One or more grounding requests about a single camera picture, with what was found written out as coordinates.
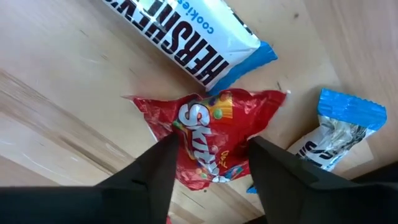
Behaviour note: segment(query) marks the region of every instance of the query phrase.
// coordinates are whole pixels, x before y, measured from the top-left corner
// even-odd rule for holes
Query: white candy bar wrapper
[[[331,171],[349,150],[378,131],[385,107],[355,96],[323,89],[318,104],[320,127],[288,148],[296,156]]]
[[[277,59],[222,0],[103,0],[211,95]]]

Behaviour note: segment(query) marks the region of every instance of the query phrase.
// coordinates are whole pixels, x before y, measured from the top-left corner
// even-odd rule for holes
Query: wooden floor
[[[234,84],[290,90],[262,136],[288,147],[317,126],[326,86],[387,107],[388,122],[336,168],[352,178],[398,160],[398,1],[227,0],[279,55]],[[93,185],[154,140],[122,95],[203,89],[100,0],[0,0],[0,185]],[[179,182],[175,223],[262,215],[250,176],[207,191]]]

